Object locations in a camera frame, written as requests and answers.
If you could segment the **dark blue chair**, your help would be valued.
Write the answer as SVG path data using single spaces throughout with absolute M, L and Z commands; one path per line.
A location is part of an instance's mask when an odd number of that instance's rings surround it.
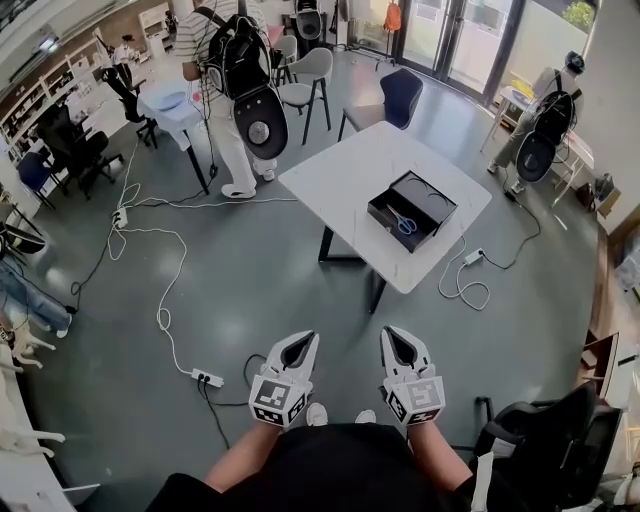
M 380 80 L 384 94 L 381 104 L 347 106 L 343 109 L 339 135 L 337 141 L 343 138 L 346 122 L 349 122 L 356 132 L 360 132 L 381 121 L 406 130 L 415 113 L 423 82 L 407 69 L 399 69 Z

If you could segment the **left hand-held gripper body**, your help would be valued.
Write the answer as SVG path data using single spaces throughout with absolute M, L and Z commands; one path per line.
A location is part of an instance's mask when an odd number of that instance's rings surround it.
M 312 391 L 310 381 L 298 382 L 267 369 L 253 378 L 249 410 L 255 420 L 287 429 L 307 406 Z

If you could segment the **blue-handled scissors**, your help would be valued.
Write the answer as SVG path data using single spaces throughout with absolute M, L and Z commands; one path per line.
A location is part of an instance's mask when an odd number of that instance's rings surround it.
M 417 232 L 417 224 L 413 219 L 401 215 L 391 205 L 388 205 L 387 209 L 395 217 L 397 229 L 403 235 L 410 236 Z

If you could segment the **white animal figurine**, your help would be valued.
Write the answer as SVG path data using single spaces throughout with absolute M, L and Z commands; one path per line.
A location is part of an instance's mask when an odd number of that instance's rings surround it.
M 34 357 L 37 348 L 46 348 L 55 351 L 56 347 L 49 344 L 31 333 L 28 323 L 14 329 L 14 343 L 11 349 L 12 357 L 22 366 L 32 365 L 41 370 L 43 364 Z

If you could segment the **white marble table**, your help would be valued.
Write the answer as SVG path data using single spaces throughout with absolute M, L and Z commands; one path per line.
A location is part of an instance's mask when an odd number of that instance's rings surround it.
M 409 252 L 369 213 L 371 200 L 407 173 L 425 193 L 433 187 L 454 204 L 438 233 Z M 384 290 L 411 293 L 451 252 L 489 205 L 492 195 L 431 148 L 387 122 L 379 122 L 294 166 L 282 185 L 323 227 L 319 263 L 366 264 L 373 273 L 369 311 Z

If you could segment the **grey bag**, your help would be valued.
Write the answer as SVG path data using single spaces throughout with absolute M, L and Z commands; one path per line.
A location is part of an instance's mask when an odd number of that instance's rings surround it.
M 620 195 L 610 173 L 596 178 L 593 183 L 582 185 L 576 191 L 578 201 L 588 212 L 597 212 L 604 218 L 611 213 Z

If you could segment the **black stool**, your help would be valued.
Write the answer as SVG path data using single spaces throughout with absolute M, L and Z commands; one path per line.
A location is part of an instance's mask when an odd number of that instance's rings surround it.
M 46 247 L 39 236 L 0 222 L 0 260 L 7 255 L 36 254 Z

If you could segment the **brown wooden stand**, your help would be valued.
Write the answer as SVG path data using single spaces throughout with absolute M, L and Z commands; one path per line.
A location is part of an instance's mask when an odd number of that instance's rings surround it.
M 588 341 L 582 350 L 578 377 L 594 384 L 601 399 L 604 399 L 616 366 L 619 334 L 614 333 L 598 340 Z

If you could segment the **person's left forearm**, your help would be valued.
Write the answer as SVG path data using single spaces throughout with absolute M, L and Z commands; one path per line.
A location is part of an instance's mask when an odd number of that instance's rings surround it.
M 213 465 L 204 482 L 224 493 L 258 473 L 266 463 L 283 429 L 277 425 L 256 422 Z

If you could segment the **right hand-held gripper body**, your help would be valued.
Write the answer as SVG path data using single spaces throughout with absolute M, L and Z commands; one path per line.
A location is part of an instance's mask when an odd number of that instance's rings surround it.
M 446 406 L 443 379 L 434 365 L 387 377 L 383 386 L 385 403 L 404 427 L 435 420 Z

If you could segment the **black box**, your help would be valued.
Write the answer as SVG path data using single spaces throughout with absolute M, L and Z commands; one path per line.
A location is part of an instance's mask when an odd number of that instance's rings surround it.
M 417 224 L 417 232 L 403 235 L 396 219 L 387 209 L 391 205 L 401 215 Z M 435 237 L 452 217 L 458 205 L 443 192 L 408 171 L 368 202 L 367 212 L 409 253 L 413 254 Z

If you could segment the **white side table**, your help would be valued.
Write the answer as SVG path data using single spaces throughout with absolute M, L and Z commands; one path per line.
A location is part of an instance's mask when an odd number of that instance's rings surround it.
M 528 110 L 532 99 L 513 86 L 505 86 L 499 92 L 500 102 L 497 113 L 491 124 L 491 128 L 480 148 L 483 152 L 491 139 L 495 138 L 496 131 L 500 125 L 506 123 L 508 127 L 515 128 L 518 124 L 517 113 L 523 114 Z

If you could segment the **table with pale blue cloth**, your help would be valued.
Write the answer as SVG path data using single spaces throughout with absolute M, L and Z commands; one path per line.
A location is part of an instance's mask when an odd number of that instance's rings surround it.
M 156 109 L 158 100 L 171 92 L 185 91 L 186 100 L 178 107 L 160 112 Z M 138 95 L 138 113 L 157 122 L 157 126 L 168 133 L 185 152 L 201 185 L 202 191 L 208 195 L 209 185 L 205 179 L 189 135 L 189 131 L 203 122 L 201 102 L 193 98 L 188 82 L 181 77 L 158 78 L 151 83 L 146 82 Z

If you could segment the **black mesh office chair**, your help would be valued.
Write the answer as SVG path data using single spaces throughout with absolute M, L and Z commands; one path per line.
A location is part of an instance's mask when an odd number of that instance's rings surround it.
M 621 417 L 591 382 L 557 400 L 514 403 L 487 416 L 471 468 L 493 453 L 493 469 L 527 512 L 586 505 L 604 475 Z

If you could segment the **person's right forearm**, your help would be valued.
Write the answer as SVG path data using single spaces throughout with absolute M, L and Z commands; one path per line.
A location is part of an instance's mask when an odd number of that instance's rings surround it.
M 409 426 L 409 444 L 421 470 L 444 491 L 455 491 L 473 474 L 433 421 Z

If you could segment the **grey chair with black legs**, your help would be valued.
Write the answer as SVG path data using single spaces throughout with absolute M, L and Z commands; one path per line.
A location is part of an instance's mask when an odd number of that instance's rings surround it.
M 299 112 L 307 109 L 302 136 L 302 145 L 305 145 L 317 101 L 324 106 L 327 130 L 332 129 L 327 92 L 333 72 L 333 53 L 327 48 L 316 47 L 300 60 L 284 65 L 282 71 L 291 82 L 277 86 L 281 102 Z
M 293 83 L 294 79 L 289 69 L 298 58 L 297 39 L 293 35 L 280 36 L 271 49 L 271 65 L 275 85 Z

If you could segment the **person's black clothing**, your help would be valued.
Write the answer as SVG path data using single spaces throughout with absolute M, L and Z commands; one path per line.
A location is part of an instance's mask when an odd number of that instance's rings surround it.
M 170 475 L 145 512 L 517 512 L 498 477 L 472 474 L 444 491 L 394 427 L 305 426 L 283 431 L 263 468 L 224 493 Z

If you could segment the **black white backpack rig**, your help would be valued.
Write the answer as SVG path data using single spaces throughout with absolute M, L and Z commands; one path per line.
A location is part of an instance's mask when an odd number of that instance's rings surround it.
M 320 38 L 323 21 L 320 0 L 295 0 L 294 12 L 300 36 L 308 41 Z

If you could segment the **white wall shelves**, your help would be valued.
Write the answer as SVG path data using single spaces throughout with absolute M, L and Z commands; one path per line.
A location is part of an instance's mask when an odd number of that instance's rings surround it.
M 67 105 L 71 119 L 84 129 L 112 135 L 125 124 L 115 93 L 101 80 L 107 60 L 96 34 L 71 52 L 55 44 L 38 55 L 35 69 L 0 104 L 0 146 L 12 163 L 42 146 L 37 125 L 54 105 Z

